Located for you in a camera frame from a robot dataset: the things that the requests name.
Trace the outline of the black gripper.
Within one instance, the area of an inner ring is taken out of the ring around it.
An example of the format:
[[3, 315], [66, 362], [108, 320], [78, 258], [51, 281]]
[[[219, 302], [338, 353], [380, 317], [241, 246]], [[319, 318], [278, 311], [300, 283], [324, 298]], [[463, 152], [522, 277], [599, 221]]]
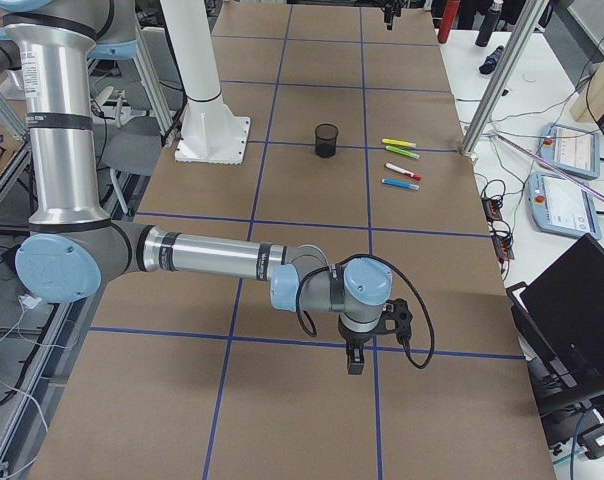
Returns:
[[338, 320], [338, 332], [345, 341], [347, 374], [361, 375], [365, 367], [364, 345], [378, 335], [375, 330], [356, 332], [349, 329], [341, 319]]

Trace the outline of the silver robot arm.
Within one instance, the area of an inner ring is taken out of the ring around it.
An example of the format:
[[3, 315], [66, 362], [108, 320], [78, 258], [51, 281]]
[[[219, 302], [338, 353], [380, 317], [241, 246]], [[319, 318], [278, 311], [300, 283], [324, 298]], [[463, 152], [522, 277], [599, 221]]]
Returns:
[[193, 271], [265, 281], [271, 303], [294, 312], [310, 336], [313, 311], [334, 312], [347, 370], [364, 367], [364, 346], [386, 333], [400, 305], [382, 260], [357, 254], [330, 264], [313, 245], [167, 232], [120, 222], [101, 207], [87, 68], [97, 46], [136, 36], [130, 1], [5, 1], [4, 28], [20, 52], [26, 125], [38, 208], [15, 264], [21, 282], [53, 303], [93, 295], [132, 272]]

